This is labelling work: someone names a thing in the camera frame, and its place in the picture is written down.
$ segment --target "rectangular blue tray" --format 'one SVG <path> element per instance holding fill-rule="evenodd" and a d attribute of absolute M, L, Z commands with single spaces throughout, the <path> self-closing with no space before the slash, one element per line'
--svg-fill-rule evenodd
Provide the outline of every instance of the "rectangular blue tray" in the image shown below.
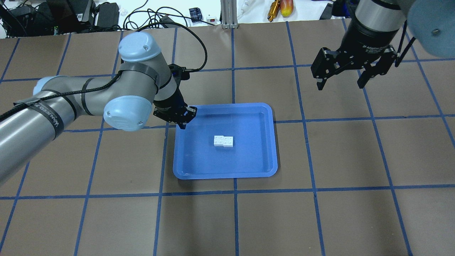
<path fill-rule="evenodd" d="M 233 136 L 234 147 L 213 145 Z M 185 130 L 177 126 L 174 174 L 179 179 L 269 177 L 278 169 L 273 113 L 265 103 L 197 106 Z"/>

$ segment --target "white lego brick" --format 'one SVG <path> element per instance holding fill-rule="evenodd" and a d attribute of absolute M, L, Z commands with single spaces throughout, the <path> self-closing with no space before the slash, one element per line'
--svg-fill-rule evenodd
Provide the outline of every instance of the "white lego brick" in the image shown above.
<path fill-rule="evenodd" d="M 232 148 L 234 146 L 234 137 L 232 136 L 225 136 L 223 138 L 223 147 L 225 148 Z"/>
<path fill-rule="evenodd" d="M 213 137 L 213 145 L 215 147 L 222 147 L 223 146 L 223 142 L 224 142 L 224 136 L 221 136 L 221 135 L 215 135 Z"/>

